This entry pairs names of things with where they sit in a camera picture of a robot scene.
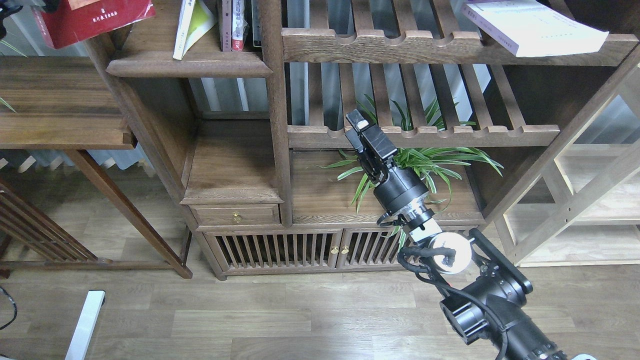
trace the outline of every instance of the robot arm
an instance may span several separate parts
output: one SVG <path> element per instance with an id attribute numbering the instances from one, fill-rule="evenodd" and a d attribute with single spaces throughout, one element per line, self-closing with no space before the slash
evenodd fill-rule
<path id="1" fill-rule="evenodd" d="M 444 298 L 440 308 L 464 342 L 490 340 L 499 349 L 496 359 L 566 360 L 522 311 L 525 296 L 533 291 L 531 282 L 478 229 L 470 230 L 469 238 L 443 232 L 424 204 L 428 188 L 412 169 L 396 165 L 397 148 L 380 127 L 357 110 L 346 118 L 353 126 L 346 136 L 385 209 L 378 225 L 399 225 L 413 240 L 415 246 L 399 251 L 398 262 L 438 288 Z M 480 276 L 462 290 L 449 286 L 442 274 L 457 274 L 471 261 Z"/>

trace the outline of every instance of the wooden drawer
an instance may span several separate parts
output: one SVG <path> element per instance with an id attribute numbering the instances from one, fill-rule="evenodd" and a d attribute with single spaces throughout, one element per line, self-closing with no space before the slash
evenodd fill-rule
<path id="1" fill-rule="evenodd" d="M 199 226 L 275 225 L 280 223 L 277 204 L 190 206 Z"/>

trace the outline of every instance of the white book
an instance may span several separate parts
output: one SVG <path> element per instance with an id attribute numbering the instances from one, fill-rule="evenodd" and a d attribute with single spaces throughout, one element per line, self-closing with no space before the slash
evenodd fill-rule
<path id="1" fill-rule="evenodd" d="M 535 0 L 469 0 L 462 12 L 517 57 L 595 53 L 609 35 Z"/>
<path id="2" fill-rule="evenodd" d="M 173 58 L 182 60 L 187 50 L 216 23 L 216 17 L 202 0 L 182 0 Z"/>

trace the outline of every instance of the book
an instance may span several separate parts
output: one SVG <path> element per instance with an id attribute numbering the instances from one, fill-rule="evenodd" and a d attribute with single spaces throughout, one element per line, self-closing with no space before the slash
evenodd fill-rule
<path id="1" fill-rule="evenodd" d="M 609 35 L 535 0 L 469 0 L 462 12 L 516 57 L 595 53 Z"/>
<path id="2" fill-rule="evenodd" d="M 231 51 L 244 49 L 246 21 L 244 19 L 244 0 L 232 0 Z"/>
<path id="3" fill-rule="evenodd" d="M 231 51 L 232 0 L 218 0 L 218 23 L 220 24 L 220 49 Z"/>
<path id="4" fill-rule="evenodd" d="M 183 0 L 175 37 L 173 58 L 182 60 L 187 50 L 216 24 L 216 18 L 202 0 Z"/>
<path id="5" fill-rule="evenodd" d="M 31 7 L 45 43 L 60 49 L 156 15 L 151 0 L 100 0 L 73 10 L 69 0 L 44 13 Z"/>

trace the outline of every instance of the red book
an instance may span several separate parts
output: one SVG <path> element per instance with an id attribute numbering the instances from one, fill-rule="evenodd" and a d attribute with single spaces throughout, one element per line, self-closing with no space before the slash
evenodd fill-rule
<path id="1" fill-rule="evenodd" d="M 70 1 L 74 0 L 61 0 L 58 10 L 54 13 L 43 13 L 35 7 L 32 8 L 42 37 L 47 45 L 54 49 L 75 44 L 156 14 L 151 0 L 99 0 L 79 8 L 74 5 L 75 10 L 72 10 Z"/>

